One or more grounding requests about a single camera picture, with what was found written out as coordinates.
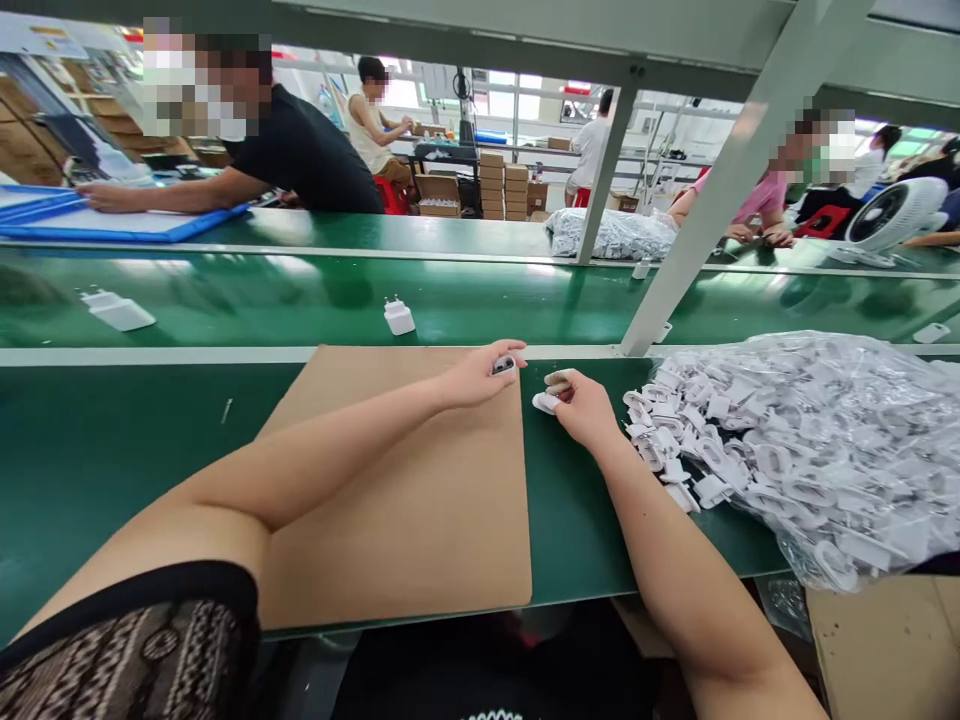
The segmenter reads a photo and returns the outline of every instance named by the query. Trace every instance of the workbench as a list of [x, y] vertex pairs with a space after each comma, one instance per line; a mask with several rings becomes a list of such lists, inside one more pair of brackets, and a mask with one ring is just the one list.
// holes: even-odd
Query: workbench
[[[513, 336], [534, 345], [543, 359], [521, 382], [533, 603], [633, 591], [596, 467], [530, 398], [546, 373], [573, 365], [621, 410], [620, 396], [643, 384], [651, 361], [616, 358], [610, 346], [649, 281], [631, 280], [629, 264], [554, 264], [548, 246], [538, 249], [544, 237], [532, 223], [260, 210], [163, 250], [0, 248], [0, 638], [136, 511], [253, 439], [319, 343]], [[322, 254], [344, 247], [346, 255]], [[379, 256], [411, 248], [516, 254], [512, 262]], [[960, 332], [949, 251], [909, 253], [940, 263], [936, 275], [764, 264], [770, 255], [822, 262], [819, 248], [731, 248], [740, 257], [721, 256], [733, 265], [700, 273], [671, 317], [668, 342], [816, 329], [905, 343], [929, 322]], [[112, 330], [76, 298], [75, 288], [92, 284], [134, 298], [157, 324]], [[416, 333], [389, 334], [382, 304], [394, 293], [413, 309]], [[695, 520], [741, 576], [786, 567], [772, 535], [731, 508]]]

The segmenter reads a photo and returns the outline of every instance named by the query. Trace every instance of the red stool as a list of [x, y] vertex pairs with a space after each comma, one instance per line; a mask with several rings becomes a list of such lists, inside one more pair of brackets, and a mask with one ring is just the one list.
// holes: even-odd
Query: red stool
[[577, 199], [573, 201], [574, 207], [586, 207], [590, 204], [590, 188], [577, 188]]
[[[833, 237], [833, 233], [840, 223], [846, 220], [850, 213], [850, 208], [837, 207], [836, 205], [824, 205], [822, 208], [817, 210], [809, 220], [798, 227], [794, 235], [797, 237], [803, 237], [806, 235], [808, 237], [818, 237], [829, 240]], [[815, 227], [824, 219], [829, 221], [824, 227]]]
[[380, 188], [380, 196], [383, 198], [383, 209], [387, 215], [409, 215], [410, 201], [407, 198], [407, 191], [399, 189], [392, 182], [379, 175], [373, 176], [373, 181]]

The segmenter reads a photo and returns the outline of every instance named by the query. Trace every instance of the pink shirt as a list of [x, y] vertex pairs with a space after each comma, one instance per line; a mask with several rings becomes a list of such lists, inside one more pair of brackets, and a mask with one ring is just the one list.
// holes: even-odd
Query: pink shirt
[[[703, 190], [703, 184], [710, 177], [710, 171], [707, 170], [703, 177], [699, 178], [693, 188], [699, 195]], [[782, 172], [769, 172], [763, 176], [763, 180], [757, 183], [757, 186], [750, 191], [750, 195], [731, 224], [742, 223], [751, 215], [756, 213], [768, 213], [774, 210], [782, 210], [783, 202], [787, 197], [787, 177]]]

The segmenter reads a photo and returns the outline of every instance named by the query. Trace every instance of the white shirt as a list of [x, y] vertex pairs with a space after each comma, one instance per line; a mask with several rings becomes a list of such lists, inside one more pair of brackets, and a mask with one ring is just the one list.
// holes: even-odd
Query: white shirt
[[850, 193], [850, 197], [859, 200], [876, 185], [877, 180], [883, 175], [883, 169], [886, 167], [886, 160], [883, 158], [883, 148], [871, 150], [856, 159], [855, 169], [853, 171], [853, 182], [841, 185]]
[[577, 169], [570, 176], [570, 182], [577, 187], [593, 187], [593, 178], [600, 166], [603, 140], [609, 132], [610, 121], [607, 118], [597, 118], [584, 125], [570, 142], [570, 149], [580, 153]]
[[[380, 122], [380, 110], [371, 102], [367, 102], [367, 98], [361, 94], [352, 95], [353, 98], [358, 97], [363, 102], [367, 103], [371, 117], [375, 123]], [[377, 145], [373, 141], [373, 138], [370, 137], [370, 133], [367, 132], [367, 129], [353, 119], [353, 113], [350, 112], [350, 108], [347, 108], [346, 115], [347, 121], [347, 132], [350, 133], [350, 143], [357, 151], [357, 155], [363, 158], [363, 161], [367, 164], [367, 167], [370, 168], [370, 172], [376, 175], [378, 172], [383, 170], [383, 166], [387, 164], [387, 161], [393, 157], [393, 154], [382, 145]]]

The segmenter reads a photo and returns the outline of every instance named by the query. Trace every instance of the electric fan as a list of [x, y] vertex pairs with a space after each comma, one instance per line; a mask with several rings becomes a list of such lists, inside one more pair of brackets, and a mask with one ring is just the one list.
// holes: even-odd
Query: electric fan
[[893, 267], [882, 252], [917, 235], [936, 232], [947, 221], [939, 212], [947, 197], [940, 178], [914, 178], [895, 183], [864, 205], [847, 227], [846, 239], [830, 251], [841, 262]]

